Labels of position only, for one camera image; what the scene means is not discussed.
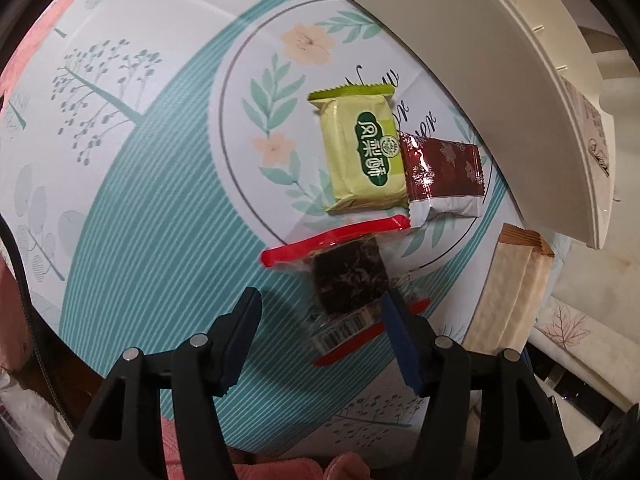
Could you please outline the teal patterned table mat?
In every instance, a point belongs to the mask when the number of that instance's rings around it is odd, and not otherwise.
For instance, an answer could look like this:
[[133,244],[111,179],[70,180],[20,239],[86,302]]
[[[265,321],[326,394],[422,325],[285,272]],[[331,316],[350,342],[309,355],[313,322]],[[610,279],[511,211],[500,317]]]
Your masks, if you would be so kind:
[[384,336],[318,359],[370,321],[326,322],[308,276],[267,248],[370,219],[330,214],[309,93],[390,84],[401,130],[474,144],[477,128],[389,30],[349,0],[53,0],[1,77],[1,212],[32,301],[87,365],[174,348],[244,288],[264,313],[226,441],[272,457],[406,460],[424,400]]

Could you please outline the cream plastic organizer bin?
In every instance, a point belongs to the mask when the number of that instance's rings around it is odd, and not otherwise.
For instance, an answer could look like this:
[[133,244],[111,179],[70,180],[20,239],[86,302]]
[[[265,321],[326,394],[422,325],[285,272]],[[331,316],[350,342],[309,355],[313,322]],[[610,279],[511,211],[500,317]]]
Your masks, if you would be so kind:
[[431,70],[477,128],[524,219],[604,246],[615,128],[560,0],[352,0]]

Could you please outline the green pineapple cake packet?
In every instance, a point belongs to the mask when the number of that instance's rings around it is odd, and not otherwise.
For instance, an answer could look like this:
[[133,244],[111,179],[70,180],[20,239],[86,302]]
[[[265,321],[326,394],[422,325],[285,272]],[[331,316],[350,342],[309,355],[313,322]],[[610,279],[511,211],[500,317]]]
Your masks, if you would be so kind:
[[408,200],[390,84],[314,91],[334,202],[329,212],[385,210]]

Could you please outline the beige cracker pack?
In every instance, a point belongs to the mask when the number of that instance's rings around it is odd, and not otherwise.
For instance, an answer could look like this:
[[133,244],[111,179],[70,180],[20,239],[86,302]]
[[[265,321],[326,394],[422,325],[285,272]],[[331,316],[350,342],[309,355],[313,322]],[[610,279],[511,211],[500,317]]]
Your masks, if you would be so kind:
[[488,356],[524,349],[544,300],[554,252],[536,231],[502,226],[463,348]]

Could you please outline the clear red dark snack packet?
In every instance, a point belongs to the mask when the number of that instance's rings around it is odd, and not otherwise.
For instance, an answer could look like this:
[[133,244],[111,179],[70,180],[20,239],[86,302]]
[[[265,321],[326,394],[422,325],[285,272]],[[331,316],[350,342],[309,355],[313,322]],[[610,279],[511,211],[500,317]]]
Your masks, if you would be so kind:
[[396,282],[381,244],[398,240],[409,228],[407,216],[393,214],[262,251],[264,268],[303,274],[311,284],[314,300],[304,326],[313,366],[340,362],[384,332],[382,298]]

